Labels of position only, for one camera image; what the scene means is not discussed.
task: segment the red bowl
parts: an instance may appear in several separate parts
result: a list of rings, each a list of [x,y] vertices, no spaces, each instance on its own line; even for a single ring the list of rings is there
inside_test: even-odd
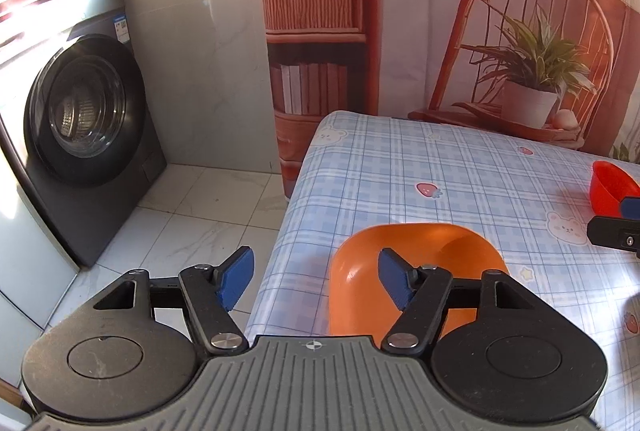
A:
[[[620,201],[625,196],[640,196],[640,186],[618,166],[596,160],[589,187],[593,212],[598,216],[621,218]]]

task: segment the tiled floor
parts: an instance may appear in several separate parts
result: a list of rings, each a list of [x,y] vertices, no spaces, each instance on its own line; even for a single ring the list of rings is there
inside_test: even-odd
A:
[[[244,330],[286,208],[280,175],[169,164],[98,263],[78,274],[50,324],[132,268],[175,276],[197,263],[218,265],[248,245],[254,278],[231,313]],[[178,309],[158,309],[156,320],[186,332]]]

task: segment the orange basin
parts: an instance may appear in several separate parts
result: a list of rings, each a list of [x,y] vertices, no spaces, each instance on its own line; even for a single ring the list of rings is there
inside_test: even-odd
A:
[[[508,273],[504,260],[479,234],[450,223],[401,223],[369,227],[345,241],[329,273],[330,335],[372,335],[376,345],[400,316],[378,279],[385,247],[414,267],[446,268],[454,277],[480,279],[488,268]],[[449,310],[442,335],[476,319],[475,309]]]

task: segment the plant pot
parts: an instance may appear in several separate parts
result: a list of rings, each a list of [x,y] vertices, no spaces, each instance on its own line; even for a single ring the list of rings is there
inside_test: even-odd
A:
[[[558,94],[538,91],[505,80],[502,87],[502,112],[504,120],[539,129],[545,125]]]

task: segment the plaid tablecloth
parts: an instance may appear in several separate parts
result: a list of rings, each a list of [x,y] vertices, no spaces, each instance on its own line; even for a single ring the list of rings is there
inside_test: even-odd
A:
[[[587,240],[596,159],[468,128],[332,113],[306,154],[249,340],[326,335],[329,262],[357,231],[455,223],[484,236],[514,278],[602,347],[609,379],[594,419],[640,429],[640,261]],[[616,164],[640,178],[640,166]]]

